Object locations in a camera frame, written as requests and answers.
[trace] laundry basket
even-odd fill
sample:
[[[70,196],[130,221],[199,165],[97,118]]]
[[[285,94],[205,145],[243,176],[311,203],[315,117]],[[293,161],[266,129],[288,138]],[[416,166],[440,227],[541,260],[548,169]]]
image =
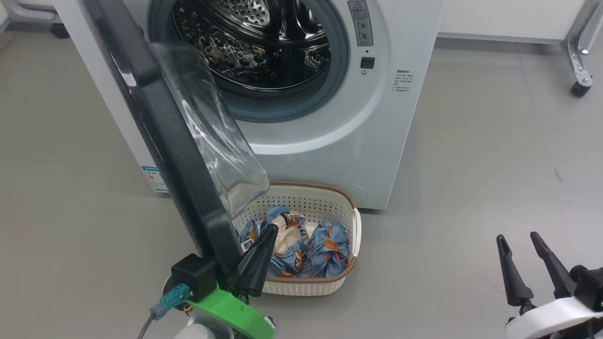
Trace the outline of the laundry basket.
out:
[[[292,214],[306,217],[304,225],[308,235],[319,223],[340,223],[350,241],[349,263],[344,271],[331,278],[296,279],[268,276],[264,293],[286,296],[326,296],[335,292],[356,265],[362,222],[353,200],[342,191],[324,185],[302,182],[276,182],[261,198],[234,220],[234,226],[241,231],[250,219],[262,221],[266,210],[274,206],[287,207]]]

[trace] gray floor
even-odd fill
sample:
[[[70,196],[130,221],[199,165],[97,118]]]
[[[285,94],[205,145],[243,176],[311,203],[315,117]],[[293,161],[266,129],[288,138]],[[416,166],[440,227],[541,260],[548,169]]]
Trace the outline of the gray floor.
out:
[[[0,49],[0,337],[133,338],[194,248],[151,192],[70,40]],[[589,58],[603,75],[603,40]],[[277,338],[505,338],[497,234],[534,303],[553,299],[529,232],[567,267],[600,267],[603,83],[582,99],[551,46],[441,40],[390,208],[363,215],[334,295],[263,296]],[[186,323],[172,313],[148,338]]]

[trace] stand leg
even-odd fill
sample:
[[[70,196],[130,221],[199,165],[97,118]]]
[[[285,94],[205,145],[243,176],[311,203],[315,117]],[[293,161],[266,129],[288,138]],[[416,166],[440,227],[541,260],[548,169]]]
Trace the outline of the stand leg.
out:
[[[52,22],[56,15],[45,12],[23,8],[17,0],[0,0],[11,21],[15,22]]]
[[[67,32],[67,28],[63,24],[52,24],[50,33],[59,39],[67,39],[69,37],[69,32]]]
[[[576,78],[571,93],[578,98],[583,97],[593,86],[592,76],[584,66],[581,54],[590,53],[590,48],[602,23],[603,5],[601,0],[585,0],[576,21],[561,43],[563,54]]]

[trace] clothes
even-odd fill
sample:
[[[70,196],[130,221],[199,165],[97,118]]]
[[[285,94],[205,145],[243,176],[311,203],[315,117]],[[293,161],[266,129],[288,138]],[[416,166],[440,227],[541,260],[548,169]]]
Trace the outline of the clothes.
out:
[[[308,242],[309,260],[303,270],[305,276],[334,277],[348,264],[349,243],[346,231],[339,223],[321,223]]]
[[[300,240],[305,243],[308,240],[308,232],[303,227],[306,218],[302,215],[289,214],[287,208],[276,206],[266,211],[266,220],[271,220],[270,224],[279,228],[274,244],[274,255],[284,256],[295,243]]]
[[[308,238],[306,218],[292,215],[283,206],[266,211],[266,220],[279,228],[273,256],[268,269],[275,277],[334,277],[348,264],[349,244],[346,232],[339,223],[321,223]],[[266,221],[257,224],[250,220],[239,234],[241,244],[255,241],[265,229]]]

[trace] basket rim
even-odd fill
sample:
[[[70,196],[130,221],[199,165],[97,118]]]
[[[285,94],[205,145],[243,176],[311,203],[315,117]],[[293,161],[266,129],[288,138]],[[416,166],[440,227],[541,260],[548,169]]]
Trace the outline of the basket rim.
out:
[[[281,277],[267,276],[266,282],[281,282],[281,283],[286,283],[286,284],[330,284],[332,282],[336,282],[336,281],[339,281],[339,280],[345,278],[352,271],[352,269],[356,265],[357,260],[358,260],[358,257],[356,257],[356,256],[352,257],[352,260],[350,260],[349,264],[347,264],[346,269],[343,270],[343,272],[341,272],[340,274],[337,274],[334,277],[330,277],[330,278],[300,279],[300,278],[281,278]]]
[[[319,184],[319,183],[308,183],[308,182],[298,182],[298,181],[276,181],[271,183],[272,186],[297,186],[297,187],[305,187],[305,188],[316,188],[316,189],[324,189],[327,191],[332,191],[337,194],[342,195],[346,200],[352,205],[352,209],[357,210],[358,207],[354,200],[346,194],[344,191],[329,185]],[[267,276],[266,282],[280,282],[285,284],[330,284],[341,279],[344,279],[354,268],[356,265],[356,261],[358,261],[357,256],[353,256],[350,262],[347,264],[346,269],[343,270],[340,274],[337,274],[334,277],[330,278],[282,278],[282,277],[272,277]]]

